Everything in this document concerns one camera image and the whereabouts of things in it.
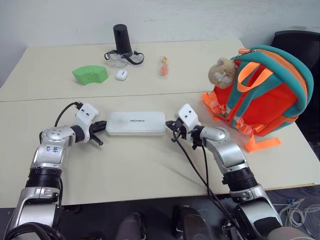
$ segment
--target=black cylinder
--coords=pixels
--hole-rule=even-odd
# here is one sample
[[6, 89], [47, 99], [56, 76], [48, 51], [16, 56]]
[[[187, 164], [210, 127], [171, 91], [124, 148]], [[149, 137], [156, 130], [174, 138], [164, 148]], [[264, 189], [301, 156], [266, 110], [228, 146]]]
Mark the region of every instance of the black cylinder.
[[75, 143], [83, 141], [85, 139], [85, 132], [78, 125], [74, 125], [70, 127], [75, 134]]
[[223, 175], [222, 183], [228, 184], [232, 192], [253, 188], [258, 185], [255, 176], [249, 167], [225, 173]]
[[127, 26], [124, 24], [117, 24], [113, 26], [113, 33], [117, 52], [119, 54], [127, 54], [128, 57], [131, 57], [132, 50]]
[[47, 187], [60, 189], [59, 179], [62, 171], [51, 167], [35, 167], [30, 169], [29, 179], [25, 187]]

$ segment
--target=black cable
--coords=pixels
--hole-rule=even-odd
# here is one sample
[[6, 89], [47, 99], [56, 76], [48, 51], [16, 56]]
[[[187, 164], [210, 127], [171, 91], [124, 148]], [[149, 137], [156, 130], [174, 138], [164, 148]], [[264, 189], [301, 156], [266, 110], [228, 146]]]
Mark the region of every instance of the black cable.
[[[239, 226], [236, 224], [236, 222], [234, 221], [234, 219], [232, 218], [232, 216], [230, 215], [230, 213], [228, 212], [228, 210], [225, 208], [225, 206], [223, 206], [223, 204], [220, 202], [220, 200], [218, 199], [218, 197], [213, 193], [213, 191], [210, 189], [209, 187], [209, 182], [206, 182], [203, 177], [200, 175], [200, 173], [198, 172], [197, 168], [195, 167], [194, 163], [192, 162], [192, 160], [190, 159], [186, 149], [184, 148], [184, 146], [182, 146], [182, 144], [180, 143], [179, 139], [177, 138], [177, 135], [175, 133], [175, 131], [172, 131], [173, 133], [173, 137], [176, 141], [176, 143], [179, 145], [179, 147], [181, 148], [181, 150], [183, 151], [184, 155], [186, 156], [186, 158], [188, 159], [189, 163], [191, 164], [193, 170], [196, 172], [196, 174], [199, 176], [199, 178], [201, 179], [201, 181], [204, 183], [204, 185], [207, 187], [207, 191], [208, 191], [208, 197], [210, 198], [210, 200], [212, 201], [212, 203], [221, 211], [225, 214], [225, 216], [229, 219], [229, 221], [234, 225], [234, 227], [237, 229], [237, 231], [239, 232], [239, 234], [241, 235], [241, 237], [246, 240], [246, 237], [243, 236]], [[203, 154], [204, 154], [204, 161], [205, 161], [205, 167], [206, 167], [206, 179], [207, 181], [209, 180], [209, 173], [208, 173], [208, 163], [207, 163], [207, 155], [206, 155], [206, 151], [204, 146], [202, 146], [202, 150], [203, 150]]]
[[59, 183], [60, 183], [60, 193], [59, 193], [59, 208], [61, 209], [61, 205], [62, 205], [62, 196], [64, 193], [64, 184], [62, 182], [62, 179], [59, 178]]
[[65, 113], [65, 111], [66, 111], [68, 108], [70, 108], [71, 106], [73, 106], [73, 105], [76, 105], [76, 108], [77, 108], [78, 110], [83, 106], [82, 103], [77, 102], [77, 101], [68, 104], [68, 105], [60, 112], [59, 116], [57, 117], [57, 119], [56, 119], [56, 121], [55, 121], [55, 124], [54, 124], [55, 127], [58, 126], [58, 122], [59, 122], [60, 118], [62, 117], [62, 115]]
[[4, 240], [11, 240], [19, 235], [27, 233], [35, 233], [41, 240], [66, 240], [59, 231], [38, 222], [27, 222], [10, 230]]
[[208, 193], [209, 198], [211, 198], [210, 194], [210, 186], [209, 186], [209, 168], [208, 168], [208, 161], [207, 161], [207, 154], [205, 147], [201, 146], [203, 151], [203, 157], [204, 157], [204, 164], [205, 164], [205, 177], [206, 177], [206, 192]]
[[45, 230], [43, 230], [41, 226], [34, 222], [24, 223], [20, 226], [15, 227], [7, 233], [4, 240], [11, 240], [21, 234], [26, 233], [35, 233], [41, 240], [51, 240]]

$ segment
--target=white device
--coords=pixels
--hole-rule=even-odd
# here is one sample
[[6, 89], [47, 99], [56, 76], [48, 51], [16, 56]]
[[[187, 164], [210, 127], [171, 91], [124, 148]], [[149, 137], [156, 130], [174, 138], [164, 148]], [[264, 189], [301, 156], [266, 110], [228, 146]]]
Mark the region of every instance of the white device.
[[82, 129], [85, 129], [84, 140], [81, 141], [81, 143], [89, 142], [90, 133], [89, 128], [87, 126], [90, 126], [92, 124], [92, 121], [95, 119], [96, 116], [98, 116], [98, 114], [99, 112], [97, 109], [95, 109], [91, 104], [85, 103], [75, 115], [74, 125], [78, 125]]
[[194, 129], [196, 125], [201, 125], [198, 120], [198, 115], [188, 103], [179, 109], [179, 111], [176, 113], [176, 117], [183, 121], [185, 127], [187, 128], [187, 132]]
[[115, 79], [120, 80], [120, 81], [124, 81], [124, 80], [126, 80], [127, 76], [128, 76], [128, 71], [119, 70], [115, 75]]
[[163, 112], [111, 112], [106, 131], [110, 135], [164, 135], [166, 118]]

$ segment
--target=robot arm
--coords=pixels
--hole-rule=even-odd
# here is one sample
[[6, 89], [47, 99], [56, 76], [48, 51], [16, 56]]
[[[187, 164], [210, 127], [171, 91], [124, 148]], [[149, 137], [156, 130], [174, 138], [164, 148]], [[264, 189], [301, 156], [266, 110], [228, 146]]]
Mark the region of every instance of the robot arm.
[[90, 104], [79, 103], [78, 109], [73, 126], [52, 127], [40, 134], [40, 146], [34, 154], [28, 180], [20, 193], [7, 234], [10, 235], [13, 232], [11, 230], [25, 223], [38, 223], [54, 228], [61, 211], [61, 174], [68, 148], [75, 143], [86, 143], [90, 139], [94, 139], [99, 145], [103, 144], [94, 133], [104, 130], [106, 121], [93, 123], [99, 112]]
[[229, 132], [222, 127], [201, 126], [189, 104], [185, 104], [176, 116], [177, 120], [167, 122], [167, 126], [178, 132], [182, 139], [191, 141], [193, 149], [203, 145], [212, 152], [223, 175], [222, 183], [228, 185], [231, 198], [238, 203], [234, 212], [244, 236], [250, 240], [276, 240], [278, 238], [275, 236], [282, 233], [281, 239], [291, 240], [292, 235], [288, 235], [288, 229], [282, 227], [281, 218], [264, 188], [257, 183], [243, 152], [230, 139]]

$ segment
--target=backpack zipper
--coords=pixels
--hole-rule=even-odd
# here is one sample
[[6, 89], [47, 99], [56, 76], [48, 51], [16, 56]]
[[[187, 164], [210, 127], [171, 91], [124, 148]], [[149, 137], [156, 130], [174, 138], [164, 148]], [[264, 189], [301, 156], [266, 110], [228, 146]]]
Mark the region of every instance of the backpack zipper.
[[238, 51], [239, 54], [235, 57], [240, 57], [242, 55], [249, 54], [249, 53], [255, 53], [255, 52], [256, 52], [255, 49], [240, 48]]
[[277, 53], [274, 53], [274, 52], [271, 52], [271, 51], [267, 51], [267, 50], [263, 50], [263, 49], [256, 49], [256, 51], [257, 52], [262, 52], [265, 55], [267, 55], [268, 57], [273, 58], [276, 62], [278, 62], [283, 67], [285, 67], [293, 76], [295, 76], [295, 78], [298, 80], [298, 82], [301, 84], [301, 86], [303, 88], [303, 91], [304, 91], [304, 94], [305, 94], [305, 98], [308, 99], [308, 90], [307, 90], [306, 81], [304, 80], [304, 78], [302, 77], [302, 75], [296, 69], [295, 66], [293, 66], [284, 57], [280, 56]]

